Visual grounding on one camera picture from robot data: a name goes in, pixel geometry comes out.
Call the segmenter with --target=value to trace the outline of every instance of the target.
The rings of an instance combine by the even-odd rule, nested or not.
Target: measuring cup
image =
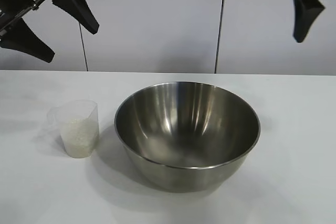
[[[78,100],[53,108],[48,118],[57,123],[66,152],[70,157],[91,155],[99,139],[98,107],[89,100]]]

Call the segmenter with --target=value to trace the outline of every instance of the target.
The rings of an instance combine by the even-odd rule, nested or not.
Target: clear plastic cup
[[[51,109],[48,117],[55,119],[70,157],[91,155],[99,139],[98,107],[95,102],[72,101]]]

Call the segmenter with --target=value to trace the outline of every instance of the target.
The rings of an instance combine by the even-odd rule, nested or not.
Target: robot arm
[[[0,47],[30,54],[51,62],[55,53],[44,44],[27,26],[22,17],[31,10],[37,10],[45,0],[0,0]],[[66,11],[90,33],[98,31],[86,0],[52,0],[52,3]]]

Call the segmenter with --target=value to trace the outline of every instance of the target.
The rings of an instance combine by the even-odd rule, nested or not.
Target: metal mixing bowl
[[[259,138],[255,111],[207,84],[172,82],[128,97],[115,129],[145,177],[170,191],[218,185],[238,170]]]

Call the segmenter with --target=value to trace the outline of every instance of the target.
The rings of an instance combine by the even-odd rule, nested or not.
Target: white table
[[[152,189],[111,127],[134,91],[169,81],[230,90],[257,112],[261,136],[215,191]],[[68,157],[46,123],[51,107],[98,103],[101,144]],[[1,224],[336,223],[336,77],[0,71]]]

